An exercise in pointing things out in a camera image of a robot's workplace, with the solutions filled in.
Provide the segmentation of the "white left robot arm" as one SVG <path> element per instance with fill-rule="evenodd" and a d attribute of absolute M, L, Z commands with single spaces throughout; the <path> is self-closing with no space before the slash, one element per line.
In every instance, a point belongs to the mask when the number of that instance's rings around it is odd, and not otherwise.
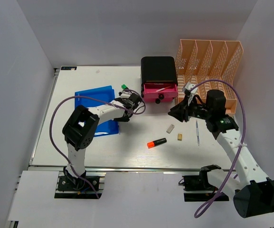
<path fill-rule="evenodd" d="M 100 124 L 112 121 L 128 122 L 142 103 L 142 97 L 135 92 L 123 92 L 120 97 L 100 106 L 75 108 L 62 133 L 68 149 L 68 165 L 64 169 L 69 184 L 79 190 L 85 185 L 85 150 L 92 142 Z"/>

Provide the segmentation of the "grey white eraser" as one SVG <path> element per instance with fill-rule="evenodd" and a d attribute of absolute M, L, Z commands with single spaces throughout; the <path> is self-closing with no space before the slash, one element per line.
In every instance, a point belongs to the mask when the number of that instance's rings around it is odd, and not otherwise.
<path fill-rule="evenodd" d="M 171 124 L 169 127 L 168 127 L 168 129 L 167 129 L 167 133 L 171 133 L 172 132 L 172 130 L 174 129 L 174 125 L 173 124 Z"/>

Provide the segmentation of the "small yellow eraser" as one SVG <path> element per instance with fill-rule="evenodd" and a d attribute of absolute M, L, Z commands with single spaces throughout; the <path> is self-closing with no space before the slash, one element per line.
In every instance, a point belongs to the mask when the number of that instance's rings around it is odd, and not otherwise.
<path fill-rule="evenodd" d="M 183 138 L 183 136 L 182 136 L 182 134 L 178 134 L 178 141 L 182 141 L 182 138 Z"/>

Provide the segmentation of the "black pink drawer organizer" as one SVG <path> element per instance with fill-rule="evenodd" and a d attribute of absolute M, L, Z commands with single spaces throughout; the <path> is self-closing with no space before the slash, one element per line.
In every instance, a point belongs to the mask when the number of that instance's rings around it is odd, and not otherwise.
<path fill-rule="evenodd" d="M 171 86 L 162 92 L 160 88 Z M 145 102 L 172 102 L 178 96 L 175 60 L 171 56 L 147 56 L 141 59 L 141 93 Z"/>

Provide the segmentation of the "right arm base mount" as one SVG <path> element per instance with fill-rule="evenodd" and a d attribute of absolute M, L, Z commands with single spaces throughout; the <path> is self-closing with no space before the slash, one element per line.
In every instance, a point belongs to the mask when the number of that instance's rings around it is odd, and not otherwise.
<path fill-rule="evenodd" d="M 218 188 L 208 183 L 207 173 L 220 170 L 218 165 L 204 166 L 198 175 L 185 175 L 178 182 L 183 186 L 185 202 L 205 202 L 216 195 Z"/>

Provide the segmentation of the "orange cap black highlighter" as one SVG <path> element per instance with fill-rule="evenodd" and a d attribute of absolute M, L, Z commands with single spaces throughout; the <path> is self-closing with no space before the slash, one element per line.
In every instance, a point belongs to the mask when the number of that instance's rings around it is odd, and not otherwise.
<path fill-rule="evenodd" d="M 164 144 L 166 142 L 167 142 L 166 138 L 157 139 L 157 140 L 148 142 L 147 147 L 148 147 L 148 149 L 150 149 L 150 148 L 156 147 L 158 145 Z"/>

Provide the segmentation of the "green cap black highlighter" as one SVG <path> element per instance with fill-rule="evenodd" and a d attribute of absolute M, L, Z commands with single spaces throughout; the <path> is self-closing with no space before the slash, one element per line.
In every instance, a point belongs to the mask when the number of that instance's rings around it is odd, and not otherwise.
<path fill-rule="evenodd" d="M 122 84 L 122 85 L 121 85 L 121 89 L 122 89 L 123 91 L 129 91 L 129 88 L 128 88 L 125 84 Z"/>

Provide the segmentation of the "peach plastic file organizer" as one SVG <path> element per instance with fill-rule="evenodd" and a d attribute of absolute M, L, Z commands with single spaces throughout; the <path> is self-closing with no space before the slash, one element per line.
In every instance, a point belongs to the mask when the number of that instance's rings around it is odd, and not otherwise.
<path fill-rule="evenodd" d="M 243 47 L 240 41 L 182 39 L 175 58 L 178 80 L 178 104 L 184 98 L 183 86 L 209 79 L 233 84 Z"/>

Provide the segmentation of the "orange clear highlighter pen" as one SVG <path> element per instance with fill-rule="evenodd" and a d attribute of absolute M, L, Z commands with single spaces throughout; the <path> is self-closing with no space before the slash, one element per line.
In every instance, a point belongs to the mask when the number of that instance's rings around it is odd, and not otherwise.
<path fill-rule="evenodd" d="M 169 89 L 169 88 L 171 88 L 171 85 L 170 85 L 170 86 L 167 86 L 167 87 L 164 87 L 164 88 L 160 88 L 160 89 L 156 90 L 156 92 L 157 92 L 157 93 L 158 93 L 158 92 L 162 92 L 162 91 L 164 91 L 164 90 L 166 90 L 166 89 Z"/>

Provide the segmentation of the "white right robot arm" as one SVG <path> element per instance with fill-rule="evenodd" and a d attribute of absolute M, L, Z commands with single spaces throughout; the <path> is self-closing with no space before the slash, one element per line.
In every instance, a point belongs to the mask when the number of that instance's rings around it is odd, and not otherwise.
<path fill-rule="evenodd" d="M 187 93 L 184 99 L 170 109 L 169 115 L 180 122 L 190 117 L 203 119 L 207 129 L 221 145 L 234 164 L 237 179 L 229 177 L 217 165 L 202 167 L 199 183 L 204 189 L 213 186 L 220 189 L 234 203 L 238 214 L 243 218 L 274 212 L 274 180 L 260 168 L 249 149 L 240 141 L 242 135 L 234 119 L 226 114 L 226 98 L 220 90 L 209 90 L 204 103 L 197 103 L 198 96 Z"/>

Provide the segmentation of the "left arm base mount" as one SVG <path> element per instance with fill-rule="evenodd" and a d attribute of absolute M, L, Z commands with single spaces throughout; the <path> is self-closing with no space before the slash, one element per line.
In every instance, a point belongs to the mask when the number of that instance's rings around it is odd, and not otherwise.
<path fill-rule="evenodd" d="M 79 180 L 78 185 L 75 185 L 64 174 L 59 174 L 55 190 L 55 199 L 88 199 L 98 200 L 104 189 L 104 176 L 90 175 L 85 177 L 94 187 L 96 193 L 93 191 L 90 184 L 83 180 Z"/>

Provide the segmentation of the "black label sticker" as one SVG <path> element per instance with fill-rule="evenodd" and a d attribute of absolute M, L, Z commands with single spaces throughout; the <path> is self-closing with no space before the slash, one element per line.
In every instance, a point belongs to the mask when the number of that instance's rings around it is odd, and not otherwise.
<path fill-rule="evenodd" d="M 70 70 L 70 71 L 76 70 L 76 69 L 77 69 L 77 66 L 62 66 L 60 68 L 60 70 Z"/>

